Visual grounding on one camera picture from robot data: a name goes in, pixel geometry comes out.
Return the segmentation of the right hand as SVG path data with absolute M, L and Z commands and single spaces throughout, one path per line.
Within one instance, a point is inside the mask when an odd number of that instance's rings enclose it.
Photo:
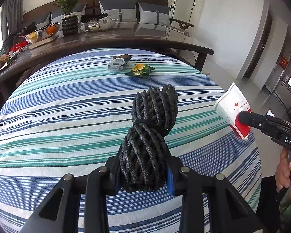
M 280 162 L 277 165 L 275 172 L 275 182 L 279 190 L 282 188 L 290 188 L 291 180 L 289 179 L 291 173 L 291 160 L 288 161 L 288 150 L 283 148 L 280 153 Z

